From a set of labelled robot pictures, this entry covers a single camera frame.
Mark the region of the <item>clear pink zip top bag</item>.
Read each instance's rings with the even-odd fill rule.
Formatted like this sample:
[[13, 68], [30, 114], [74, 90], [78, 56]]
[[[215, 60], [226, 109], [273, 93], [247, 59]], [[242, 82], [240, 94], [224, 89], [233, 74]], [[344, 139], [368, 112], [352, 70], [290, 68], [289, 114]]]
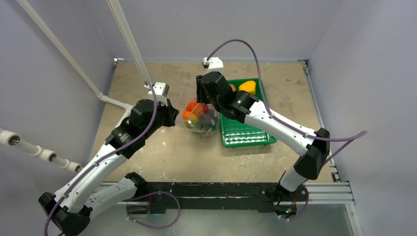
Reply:
[[211, 104], [198, 103], [196, 98], [185, 101], [181, 122], [196, 135], [211, 135], [218, 129], [219, 115]]

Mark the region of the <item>orange green toy mango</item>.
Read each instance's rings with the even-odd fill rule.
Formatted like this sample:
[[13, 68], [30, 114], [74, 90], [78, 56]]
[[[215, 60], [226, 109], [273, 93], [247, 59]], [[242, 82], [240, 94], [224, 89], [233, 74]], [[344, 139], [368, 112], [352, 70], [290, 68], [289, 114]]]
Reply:
[[190, 111], [185, 111], [182, 114], [182, 118], [183, 118], [183, 122], [184, 122], [184, 124], [187, 128], [201, 129], [201, 127], [202, 127], [201, 123], [199, 122], [198, 117], [194, 113], [192, 113]]

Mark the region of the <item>orange toy pumpkin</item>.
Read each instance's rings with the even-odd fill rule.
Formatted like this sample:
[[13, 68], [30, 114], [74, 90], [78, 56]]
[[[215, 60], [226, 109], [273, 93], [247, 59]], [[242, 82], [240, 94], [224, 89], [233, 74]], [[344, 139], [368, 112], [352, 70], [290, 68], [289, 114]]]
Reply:
[[198, 103], [195, 101], [189, 102], [188, 105], [186, 106], [186, 111], [192, 112], [197, 105]]

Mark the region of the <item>yellow toy bell pepper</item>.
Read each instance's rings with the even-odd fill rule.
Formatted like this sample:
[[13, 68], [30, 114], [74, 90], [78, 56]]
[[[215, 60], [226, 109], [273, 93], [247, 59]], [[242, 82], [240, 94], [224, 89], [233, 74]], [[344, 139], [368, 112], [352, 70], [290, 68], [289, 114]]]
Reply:
[[251, 95], [256, 95], [256, 82], [253, 80], [250, 81], [246, 81], [244, 83], [242, 83], [241, 85], [239, 85], [238, 89], [239, 91], [245, 91]]

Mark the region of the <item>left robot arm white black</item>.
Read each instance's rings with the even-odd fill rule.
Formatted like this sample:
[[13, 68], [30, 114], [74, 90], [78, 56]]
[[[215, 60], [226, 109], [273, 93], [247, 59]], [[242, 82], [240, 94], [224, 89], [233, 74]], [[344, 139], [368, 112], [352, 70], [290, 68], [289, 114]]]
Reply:
[[50, 222], [61, 235], [77, 236], [97, 215], [113, 205], [131, 200], [153, 199], [162, 194], [160, 188], [149, 183], [138, 173], [128, 173], [119, 182], [101, 190], [96, 189], [120, 165], [141, 149], [146, 140], [160, 127], [172, 127], [179, 114], [168, 98], [142, 99], [123, 118], [94, 157], [68, 184], [55, 193], [45, 192], [38, 201]]

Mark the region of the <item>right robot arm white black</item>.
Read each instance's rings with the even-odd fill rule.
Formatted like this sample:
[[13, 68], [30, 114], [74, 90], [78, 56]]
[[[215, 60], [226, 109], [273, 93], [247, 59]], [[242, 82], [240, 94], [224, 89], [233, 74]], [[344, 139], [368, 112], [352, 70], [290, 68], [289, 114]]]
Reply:
[[234, 91], [225, 77], [217, 71], [197, 76], [197, 100], [210, 103], [228, 119], [267, 132], [288, 147], [299, 159], [281, 177], [276, 187], [277, 196], [290, 199], [296, 189], [307, 180], [315, 180], [329, 155], [329, 132], [299, 125], [284, 116], [267, 110], [264, 101], [246, 91]]

